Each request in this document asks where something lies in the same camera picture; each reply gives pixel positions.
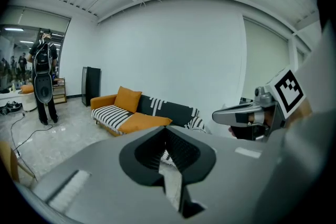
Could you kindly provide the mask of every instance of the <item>cable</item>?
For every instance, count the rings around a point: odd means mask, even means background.
[[[22,113],[22,118],[19,119],[19,120],[17,120],[16,122],[14,122],[14,123],[12,124],[12,126],[10,127],[10,135],[12,136],[13,145],[14,145],[14,147],[15,147],[15,149],[14,149],[13,151],[16,151],[20,146],[22,146],[24,143],[26,143],[26,142],[31,138],[31,136],[32,136],[34,133],[36,133],[36,132],[38,132],[38,131],[48,131],[48,130],[50,130],[51,128],[53,128],[53,126],[52,126],[51,124],[49,124],[49,125],[51,126],[49,129],[46,129],[46,130],[35,130],[35,131],[33,131],[33,133],[32,133],[26,140],[24,140],[23,143],[21,143],[20,145],[16,146],[16,145],[15,145],[15,142],[14,142],[14,138],[13,138],[13,131],[12,131],[12,129],[13,129],[14,124],[17,123],[17,122],[19,122],[20,120],[22,120],[24,117],[25,117],[25,114]],[[21,160],[22,160],[23,163],[27,166],[27,168],[29,169],[29,171],[33,174],[33,176],[34,176],[34,178],[35,178],[35,180],[36,180],[36,182],[37,182],[36,175],[35,175],[34,172],[30,169],[30,167],[27,165],[27,163],[26,163],[25,160],[22,158],[22,156],[21,156]]]

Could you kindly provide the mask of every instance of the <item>black cushion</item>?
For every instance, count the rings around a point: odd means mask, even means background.
[[[192,118],[198,116],[199,110],[141,95],[137,112],[169,118],[173,121],[172,124],[184,127]]]

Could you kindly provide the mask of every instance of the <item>orange seat cushion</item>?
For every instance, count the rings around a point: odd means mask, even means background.
[[[121,109],[135,113],[138,108],[141,94],[142,92],[134,92],[120,86],[114,105],[120,107]]]
[[[33,85],[22,85],[21,90],[23,94],[34,92]]]
[[[123,133],[129,134],[132,132],[148,129],[156,126],[167,126],[172,123],[171,119],[148,116],[142,113],[135,113],[126,122],[124,122],[118,129]]]

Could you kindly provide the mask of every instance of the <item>floor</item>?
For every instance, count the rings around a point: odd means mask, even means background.
[[[37,109],[30,113],[25,112],[13,115],[0,116],[0,140],[7,141],[12,148],[15,148],[35,130],[42,130],[34,133],[32,137],[18,149],[23,160],[34,172],[37,181],[49,172],[52,168],[73,156],[86,146],[104,139],[113,139],[105,129],[95,124],[91,119],[91,110],[83,105],[81,98],[68,99],[67,103],[56,104],[59,121],[53,125],[44,126],[38,120]],[[181,193],[181,174],[170,165],[161,164],[160,174],[165,177],[166,196],[173,206],[178,209]],[[29,186],[31,177],[19,169],[20,182]]]

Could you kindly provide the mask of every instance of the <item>fluorescent light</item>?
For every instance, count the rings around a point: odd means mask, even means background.
[[[5,28],[7,31],[23,31],[22,28]]]

